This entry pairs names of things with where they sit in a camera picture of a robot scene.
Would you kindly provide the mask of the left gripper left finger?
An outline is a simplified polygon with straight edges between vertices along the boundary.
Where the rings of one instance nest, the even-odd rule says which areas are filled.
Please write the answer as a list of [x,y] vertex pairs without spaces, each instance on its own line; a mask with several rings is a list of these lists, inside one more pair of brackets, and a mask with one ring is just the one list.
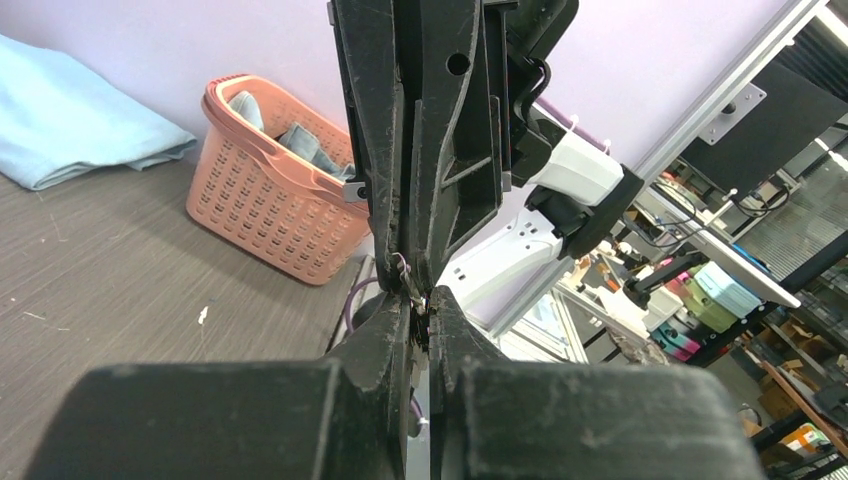
[[28,479],[401,479],[409,300],[315,360],[118,364],[82,376]]

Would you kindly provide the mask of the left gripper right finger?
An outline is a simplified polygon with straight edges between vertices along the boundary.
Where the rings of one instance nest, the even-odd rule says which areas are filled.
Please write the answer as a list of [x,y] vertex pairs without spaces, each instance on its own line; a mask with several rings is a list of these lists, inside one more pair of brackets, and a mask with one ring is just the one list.
[[434,479],[760,479],[728,392],[687,366],[522,362],[430,303]]

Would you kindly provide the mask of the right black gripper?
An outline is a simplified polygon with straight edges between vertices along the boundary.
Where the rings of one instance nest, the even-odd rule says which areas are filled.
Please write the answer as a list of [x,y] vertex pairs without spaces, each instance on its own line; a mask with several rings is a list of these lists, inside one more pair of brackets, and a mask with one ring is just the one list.
[[[403,93],[391,1],[330,3],[356,180],[364,184],[377,278],[400,280],[391,255],[400,183]],[[534,106],[548,55],[577,1],[400,1],[400,78],[411,98],[403,254],[434,285],[450,258],[492,220],[509,186],[524,186],[564,135]]]

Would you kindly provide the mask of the silver key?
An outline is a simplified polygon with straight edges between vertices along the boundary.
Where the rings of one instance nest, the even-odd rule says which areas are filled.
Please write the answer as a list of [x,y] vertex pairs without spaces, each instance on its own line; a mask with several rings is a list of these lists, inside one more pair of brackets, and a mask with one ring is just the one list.
[[423,351],[429,348],[429,299],[422,292],[412,277],[411,266],[399,252],[393,252],[391,257],[396,260],[398,276],[411,305],[410,336],[413,343]]

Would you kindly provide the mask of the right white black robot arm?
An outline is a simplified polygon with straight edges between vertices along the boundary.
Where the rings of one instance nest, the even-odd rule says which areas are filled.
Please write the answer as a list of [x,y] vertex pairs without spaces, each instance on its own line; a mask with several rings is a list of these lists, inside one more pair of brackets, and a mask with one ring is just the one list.
[[540,103],[575,1],[332,1],[381,287],[412,328],[592,250],[642,180]]

